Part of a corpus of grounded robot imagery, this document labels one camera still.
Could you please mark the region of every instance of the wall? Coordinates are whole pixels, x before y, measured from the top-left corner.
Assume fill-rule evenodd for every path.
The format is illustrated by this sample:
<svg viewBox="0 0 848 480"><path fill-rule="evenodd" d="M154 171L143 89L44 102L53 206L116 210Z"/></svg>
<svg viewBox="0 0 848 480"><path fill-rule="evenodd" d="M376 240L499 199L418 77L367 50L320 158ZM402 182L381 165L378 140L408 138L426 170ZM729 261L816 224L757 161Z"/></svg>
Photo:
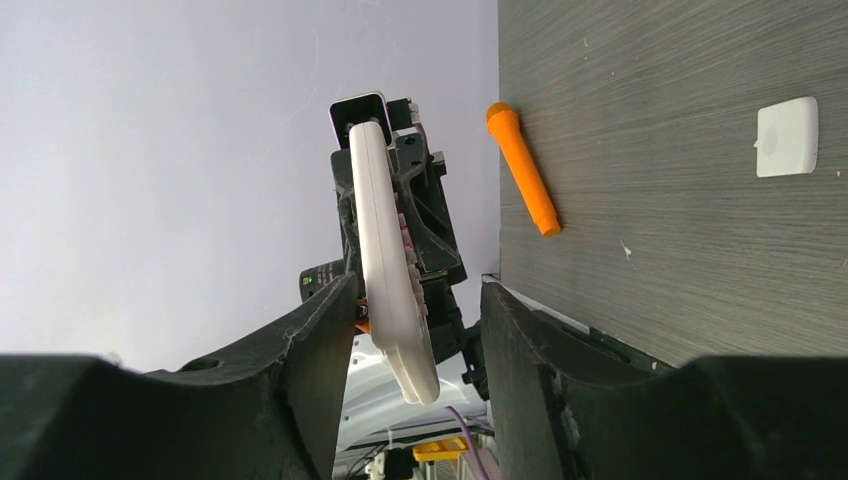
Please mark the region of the wall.
<svg viewBox="0 0 848 480"><path fill-rule="evenodd" d="M381 90L445 151L472 280L496 270L487 2L0 4L0 350L178 368L341 256L326 115Z"/></svg>

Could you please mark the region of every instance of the gray wooden table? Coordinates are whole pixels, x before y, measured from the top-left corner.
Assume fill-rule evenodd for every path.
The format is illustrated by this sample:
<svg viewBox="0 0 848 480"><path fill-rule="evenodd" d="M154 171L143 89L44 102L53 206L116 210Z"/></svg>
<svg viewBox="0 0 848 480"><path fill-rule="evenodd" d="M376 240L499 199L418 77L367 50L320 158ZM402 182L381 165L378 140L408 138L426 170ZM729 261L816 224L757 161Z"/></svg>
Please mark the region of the gray wooden table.
<svg viewBox="0 0 848 480"><path fill-rule="evenodd" d="M672 364L848 354L848 2L501 0L501 97L567 227L508 170L501 277ZM757 110L812 95L818 166L756 177Z"/></svg>

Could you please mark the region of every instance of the cable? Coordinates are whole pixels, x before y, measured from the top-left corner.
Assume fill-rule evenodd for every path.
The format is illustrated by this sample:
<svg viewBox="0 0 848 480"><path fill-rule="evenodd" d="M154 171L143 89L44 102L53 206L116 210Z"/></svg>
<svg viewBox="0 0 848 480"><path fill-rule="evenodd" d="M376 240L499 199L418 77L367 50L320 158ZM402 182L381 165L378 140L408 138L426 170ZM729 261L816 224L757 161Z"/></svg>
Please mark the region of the cable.
<svg viewBox="0 0 848 480"><path fill-rule="evenodd" d="M465 440L468 441L468 446L471 448L471 456L474 457L474 466L476 467L478 477L482 480L489 480L489 474L486 472L486 467L483 466L483 460L480 459L480 452L477 451L477 444L474 443L474 437L471 436L471 430L468 429L465 419L453 407L445 407L445 410L451 412L453 418L459 423L459 428L462 430L462 434L465 435Z"/></svg>
<svg viewBox="0 0 848 480"><path fill-rule="evenodd" d="M348 468L348 469L347 469L347 475L345 475L345 479L346 479L346 480L350 480L350 479L351 479L351 478L353 478L355 475L359 475L359 472L360 472L360 471L362 471L362 469L363 469L363 468L365 468L365 465L367 465L367 464L368 464L367 460L368 460L369 458L374 458L374 456L376 456L376 455L378 455L380 452L382 452L384 448L386 448L386 445L385 445L385 444L377 445L377 446L375 446L374 448L372 448L371 450L369 450L369 451L368 451L368 453L366 453L365 455L363 455L363 456L362 456L359 460L357 460L357 461L353 462L353 465L351 465L351 466L350 466L350 468ZM356 471L354 471L354 470L353 470L353 469L354 469L354 467L356 467L357 465L359 465L359 462L361 462L361 461L363 461L363 460L366 460L365 464L364 464L364 465L362 465L361 467L357 468L357 469L356 469Z"/></svg>

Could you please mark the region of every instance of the yellow object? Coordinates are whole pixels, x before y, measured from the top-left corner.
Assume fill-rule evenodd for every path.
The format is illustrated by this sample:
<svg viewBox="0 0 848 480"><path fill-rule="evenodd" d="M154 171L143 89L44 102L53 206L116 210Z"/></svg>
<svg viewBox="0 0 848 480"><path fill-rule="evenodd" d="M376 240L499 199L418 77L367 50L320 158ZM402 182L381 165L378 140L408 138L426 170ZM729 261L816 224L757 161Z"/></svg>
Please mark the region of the yellow object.
<svg viewBox="0 0 848 480"><path fill-rule="evenodd" d="M524 197L524 203L530 210L533 223L539 228L544 237L552 237L562 230L557 218L554 204L548 195L548 189L542 182L536 163L530 155L521 127L518 124L518 114L509 105L498 102L486 112L486 125L489 133L501 147L509 170L515 178L518 190Z"/></svg>
<svg viewBox="0 0 848 480"><path fill-rule="evenodd" d="M456 460L465 452L471 451L465 437L449 438L438 442L422 443L412 448L412 456L419 462L438 462Z"/></svg>

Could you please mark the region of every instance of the black cable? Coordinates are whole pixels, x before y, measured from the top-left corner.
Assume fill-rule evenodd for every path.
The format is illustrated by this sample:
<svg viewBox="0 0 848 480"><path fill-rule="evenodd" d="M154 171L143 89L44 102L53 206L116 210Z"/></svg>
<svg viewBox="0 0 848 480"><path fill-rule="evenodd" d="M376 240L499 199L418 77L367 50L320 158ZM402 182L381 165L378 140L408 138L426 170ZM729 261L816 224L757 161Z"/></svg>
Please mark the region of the black cable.
<svg viewBox="0 0 848 480"><path fill-rule="evenodd" d="M355 472L353 471L353 468L356 467L357 465L359 465L359 462L361 462L363 460L368 460L369 458L374 458L375 456L379 455L380 452L382 452L384 448L386 448L386 444L381 443L380 445L377 445L374 448L372 448L371 450L369 450L368 453L366 453L365 455L362 456L362 458L353 462L353 465L351 465L350 468L347 469L347 475L345 475L345 479L350 480L355 475L359 475L359 472L363 468L365 468L365 465L367 465L368 462L366 461L365 464L363 464L361 467L357 468Z"/></svg>

